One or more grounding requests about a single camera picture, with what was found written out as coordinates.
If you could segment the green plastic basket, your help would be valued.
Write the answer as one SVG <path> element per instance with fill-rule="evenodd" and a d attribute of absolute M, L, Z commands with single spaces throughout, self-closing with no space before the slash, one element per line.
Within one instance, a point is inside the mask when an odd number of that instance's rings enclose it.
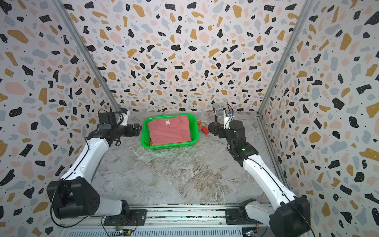
<path fill-rule="evenodd" d="M 150 117 L 143 123 L 141 145 L 146 149 L 190 147 L 198 140 L 197 120 L 191 114 Z"/>

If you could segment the pink t-shirt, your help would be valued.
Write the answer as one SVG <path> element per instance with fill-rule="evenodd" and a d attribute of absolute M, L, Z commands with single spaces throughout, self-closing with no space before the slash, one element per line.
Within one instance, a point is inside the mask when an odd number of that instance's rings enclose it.
<path fill-rule="evenodd" d="M 148 123 L 148 129 L 153 146 L 191 142 L 187 116 L 153 119 Z"/>

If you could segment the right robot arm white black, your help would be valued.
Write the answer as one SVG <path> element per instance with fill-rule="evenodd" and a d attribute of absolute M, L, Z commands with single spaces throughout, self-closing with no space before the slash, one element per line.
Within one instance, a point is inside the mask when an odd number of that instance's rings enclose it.
<path fill-rule="evenodd" d="M 241 202 L 238 208 L 226 209 L 228 225 L 262 223 L 276 237 L 299 237 L 312 230 L 309 201 L 304 196 L 297 197 L 272 173 L 259 152 L 247 142 L 241 121 L 212 122 L 208 129 L 226 139 L 232 158 L 255 179 L 269 200 L 263 204 L 251 198 Z"/>

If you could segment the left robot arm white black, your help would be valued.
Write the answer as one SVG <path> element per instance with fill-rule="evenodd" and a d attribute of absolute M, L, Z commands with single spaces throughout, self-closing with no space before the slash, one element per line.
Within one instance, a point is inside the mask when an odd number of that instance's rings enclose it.
<path fill-rule="evenodd" d="M 91 184 L 111 145 L 120 145 L 122 137 L 139 136 L 142 127 L 137 123 L 129 124 L 129 115 L 125 108 L 116 112 L 99 111 L 99 124 L 85 138 L 84 150 L 68 172 L 58 181 L 50 182 L 46 189 L 52 220 L 100 216 L 116 224 L 130 219 L 127 201 L 103 198 Z"/>

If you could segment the red toy block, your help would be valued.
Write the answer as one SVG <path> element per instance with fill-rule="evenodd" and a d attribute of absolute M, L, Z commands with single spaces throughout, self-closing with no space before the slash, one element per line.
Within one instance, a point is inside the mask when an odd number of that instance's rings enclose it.
<path fill-rule="evenodd" d="M 202 128 L 201 128 L 201 131 L 202 131 L 202 133 L 204 133 L 205 135 L 208 135 L 210 132 L 209 132 L 209 130 L 205 127 L 205 126 L 203 126 Z"/>

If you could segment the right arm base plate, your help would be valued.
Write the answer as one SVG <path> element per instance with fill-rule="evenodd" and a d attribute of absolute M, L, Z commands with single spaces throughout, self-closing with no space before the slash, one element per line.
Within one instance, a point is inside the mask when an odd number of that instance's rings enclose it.
<path fill-rule="evenodd" d="M 251 219 L 247 216 L 242 207 L 225 209 L 227 225 L 255 225 L 261 222 Z"/>

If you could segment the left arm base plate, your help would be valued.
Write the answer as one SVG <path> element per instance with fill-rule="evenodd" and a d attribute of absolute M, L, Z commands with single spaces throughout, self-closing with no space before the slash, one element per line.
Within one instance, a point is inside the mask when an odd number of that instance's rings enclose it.
<path fill-rule="evenodd" d="M 104 226 L 144 226 L 146 217 L 146 209 L 132 209 L 128 214 L 120 214 L 116 216 L 107 216 L 103 222 Z"/>

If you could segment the aluminium mounting rail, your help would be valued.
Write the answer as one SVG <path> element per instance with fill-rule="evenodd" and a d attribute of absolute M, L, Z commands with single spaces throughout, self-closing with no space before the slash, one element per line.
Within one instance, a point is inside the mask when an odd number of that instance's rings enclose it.
<path fill-rule="evenodd" d="M 237 203 L 131 205 L 146 209 L 144 226 L 104 226 L 105 217 L 63 220 L 59 237 L 275 237 L 271 229 L 259 225 L 227 225 L 225 209 Z"/>

